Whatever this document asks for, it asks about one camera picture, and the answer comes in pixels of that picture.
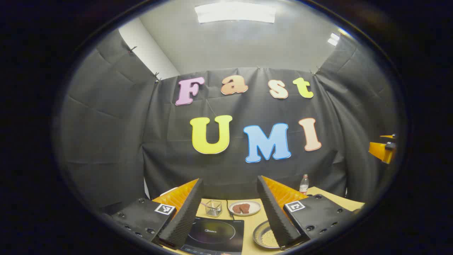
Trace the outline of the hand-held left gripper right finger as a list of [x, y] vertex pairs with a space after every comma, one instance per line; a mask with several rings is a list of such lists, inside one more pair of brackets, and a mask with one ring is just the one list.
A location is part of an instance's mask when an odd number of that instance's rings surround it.
[[258, 176], [256, 189], [281, 250], [340, 229], [353, 217], [322, 194], [307, 196], [265, 176]]

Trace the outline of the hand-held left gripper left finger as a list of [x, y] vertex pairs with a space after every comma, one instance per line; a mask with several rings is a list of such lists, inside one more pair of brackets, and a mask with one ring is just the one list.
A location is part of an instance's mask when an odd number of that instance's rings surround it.
[[203, 180], [197, 178], [152, 200], [138, 198], [111, 217], [149, 243], [181, 248], [195, 221], [203, 189]]

